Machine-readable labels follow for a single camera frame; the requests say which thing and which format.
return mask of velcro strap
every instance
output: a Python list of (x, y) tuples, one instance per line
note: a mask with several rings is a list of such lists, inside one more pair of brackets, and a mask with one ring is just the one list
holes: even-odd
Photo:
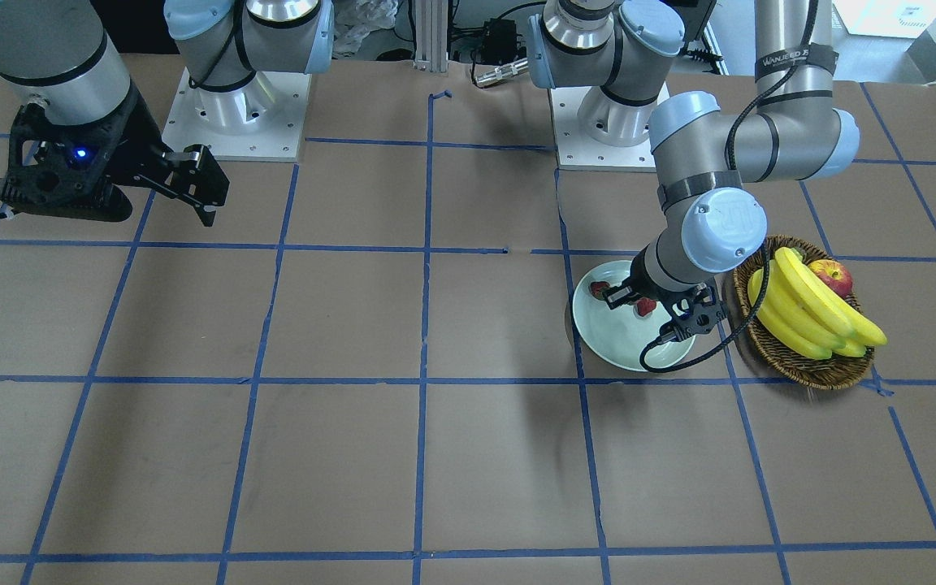
[(817, 43), (811, 43), (806, 47), (783, 49), (757, 59), (757, 74), (754, 75), (754, 78), (760, 79), (776, 71), (790, 69), (795, 64), (810, 64), (810, 66), (821, 67), (821, 69), (833, 74), (836, 73), (836, 59), (839, 56), (839, 53), (829, 45), (818, 45)]

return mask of strawberry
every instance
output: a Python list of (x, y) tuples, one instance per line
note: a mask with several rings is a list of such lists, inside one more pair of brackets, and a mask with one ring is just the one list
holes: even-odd
[(591, 296), (595, 299), (598, 299), (599, 301), (605, 302), (605, 299), (603, 299), (601, 293), (602, 290), (609, 288), (609, 286), (612, 285), (610, 285), (608, 282), (605, 282), (604, 280), (596, 280), (591, 282)]
[(649, 316), (654, 310), (657, 310), (657, 303), (653, 299), (649, 299), (649, 297), (642, 297), (642, 300), (635, 303), (635, 311), (638, 311), (638, 316)]

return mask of fruit basket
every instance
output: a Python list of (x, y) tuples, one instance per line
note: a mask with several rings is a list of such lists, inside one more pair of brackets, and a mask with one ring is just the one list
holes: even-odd
[[(804, 262), (813, 262), (813, 260), (831, 259), (823, 249), (817, 245), (810, 244), (808, 241), (800, 240), (792, 236), (768, 236), (765, 240), (768, 245), (769, 254), (772, 254), (777, 248), (788, 245), (791, 248), (798, 248), (804, 251)], [(732, 271), (732, 284), (735, 288), (735, 300), (739, 303), (740, 312), (743, 319), (750, 314), (750, 301), (747, 298), (747, 282), (750, 276), (758, 269), (764, 267), (764, 259), (761, 258), (761, 252), (750, 256), (742, 264), (739, 264)], [(847, 303), (861, 312), (861, 306), (853, 293), (847, 295)], [(873, 366), (873, 348), (869, 348), (862, 357), (844, 357), (833, 355), (829, 359), (814, 360), (796, 354), (792, 349), (785, 347), (781, 341), (776, 340), (759, 319), (754, 319), (749, 327), (750, 340), (757, 348), (757, 352), (776, 371), (780, 371), (785, 377), (790, 378), (796, 383), (817, 388), (820, 390), (842, 390), (850, 388), (861, 381), (870, 367)]]

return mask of white box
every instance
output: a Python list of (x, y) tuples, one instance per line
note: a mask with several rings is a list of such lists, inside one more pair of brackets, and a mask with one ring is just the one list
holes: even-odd
[(936, 19), (936, 0), (833, 0), (850, 34), (919, 37)]

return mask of banana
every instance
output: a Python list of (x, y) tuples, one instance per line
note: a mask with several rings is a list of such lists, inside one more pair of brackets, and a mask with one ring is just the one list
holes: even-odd
[(854, 336), (855, 327), (851, 320), (829, 296), (836, 297), (840, 301), (843, 299), (837, 297), (835, 292), (829, 290), (825, 282), (818, 280), (813, 271), (796, 259), (791, 249), (787, 247), (776, 249), (775, 260), (782, 273), (783, 281), (811, 316), (825, 325), (825, 329), (832, 331), (836, 336), (843, 337), (844, 340)]
[(847, 344), (842, 348), (833, 349), (834, 354), (839, 354), (847, 357), (862, 357), (865, 355), (865, 345), (862, 345), (858, 340), (847, 340)]
[[(747, 296), (750, 297), (750, 304), (753, 304), (757, 299), (757, 293), (761, 291), (760, 274), (761, 272), (757, 271), (747, 282)], [(769, 333), (775, 336), (776, 340), (782, 341), (785, 347), (792, 349), (799, 355), (809, 359), (829, 359), (833, 356), (831, 349), (814, 344), (796, 332), (795, 329), (792, 329), (787, 322), (782, 321), (781, 316), (776, 314), (772, 307), (766, 304), (761, 305), (760, 310), (757, 311), (757, 318), (765, 325)]]
[[(770, 262), (769, 266), (772, 267), (772, 274), (770, 274), (768, 281), (768, 293), (765, 295), (765, 305), (772, 308), (783, 321), (787, 322), (792, 328), (796, 330), (803, 338), (810, 340), (816, 345), (821, 345), (822, 348), (828, 349), (840, 349), (844, 346), (843, 337), (836, 336), (835, 333), (825, 329), (814, 319), (803, 306), (801, 306), (790, 288), (788, 288), (787, 283), (782, 281), (782, 274), (779, 267), (776, 266), (775, 260)], [(757, 271), (758, 277), (757, 282), (761, 281), (762, 273), (764, 269), (759, 269)]]
[[(822, 306), (831, 307), (833, 314), (842, 314), (844, 318), (847, 319), (851, 324), (851, 329), (854, 331), (851, 336), (854, 336), (855, 340), (858, 340), (863, 345), (887, 345), (887, 335), (884, 334), (883, 330), (880, 329), (876, 323), (869, 321), (869, 318), (866, 318), (865, 315), (855, 310), (854, 307), (848, 305), (847, 301), (844, 301), (839, 295), (836, 295), (825, 282), (818, 280), (818, 277), (814, 276), (813, 271), (804, 266), (799, 259), (796, 259), (794, 253), (787, 251), (785, 248), (779, 248), (775, 251), (775, 257), (779, 258), (779, 256), (785, 258), (785, 260), (779, 260), (779, 264), (783, 267), (782, 273), (786, 275), (787, 280), (790, 280), (791, 284), (794, 285), (794, 289), (796, 289), (795, 283), (798, 282), (798, 279), (790, 278), (791, 271), (787, 269), (791, 269), (794, 273), (799, 275), (799, 281), (807, 285), (806, 288), (810, 290), (811, 293), (814, 293), (814, 296), (817, 297), (818, 302), (820, 302)], [(789, 262), (790, 266), (785, 266), (785, 262)], [(822, 315), (828, 315), (828, 312), (822, 312), (820, 308), (816, 316)]]

